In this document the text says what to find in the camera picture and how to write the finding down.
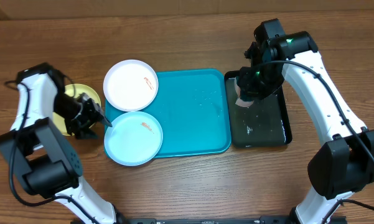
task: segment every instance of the white plate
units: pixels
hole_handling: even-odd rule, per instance
[[[104,79],[104,94],[118,110],[139,111],[155,99],[159,82],[145,62],[125,60],[114,65]]]
[[[134,111],[124,113],[112,121],[105,132],[106,153],[115,162],[138,166],[150,161],[160,150],[163,130],[153,116]]]

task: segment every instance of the blue tray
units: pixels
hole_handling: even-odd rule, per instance
[[[155,158],[225,152],[231,145],[231,129],[223,75],[216,69],[200,69],[157,72],[157,77],[157,96],[142,110],[163,129]],[[123,113],[105,100],[109,121]]]

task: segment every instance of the black tray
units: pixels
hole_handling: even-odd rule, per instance
[[[238,98],[234,79],[225,78],[231,141],[235,147],[282,146],[292,141],[288,112],[282,87],[250,107],[235,104]]]

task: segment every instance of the yellow plate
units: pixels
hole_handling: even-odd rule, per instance
[[[95,103],[98,103],[101,106],[100,96],[98,96],[98,93],[94,91],[90,86],[86,86],[83,84],[75,84],[75,89],[76,89],[75,98],[77,98],[82,93],[86,93],[89,97],[91,97],[94,100]],[[72,84],[65,86],[65,94],[68,96],[73,96]],[[69,136],[69,134],[67,133],[67,127],[65,127],[64,119],[55,112],[53,113],[53,121],[56,127],[60,130],[60,132],[64,136]]]

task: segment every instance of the wooden table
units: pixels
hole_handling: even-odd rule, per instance
[[[254,29],[275,17],[287,33],[306,30],[313,36],[344,99],[373,129],[374,11],[332,11],[0,21],[0,134],[14,122],[18,103],[18,94],[2,83],[20,70],[49,62],[104,99],[106,72],[129,58],[143,60],[157,71],[238,70],[249,64],[243,52],[253,41]],[[105,156],[100,124],[93,128],[100,140],[69,141],[81,157],[87,181],[127,217],[287,215],[311,186],[307,164],[320,145],[310,117],[287,83],[284,93],[293,134],[287,147],[231,147],[219,155],[122,167]],[[374,184],[353,198],[374,205]],[[350,223],[374,223],[374,212],[355,205],[340,208],[337,214],[346,215]],[[73,218],[57,203],[27,208],[16,202],[0,155],[0,223],[68,223]]]

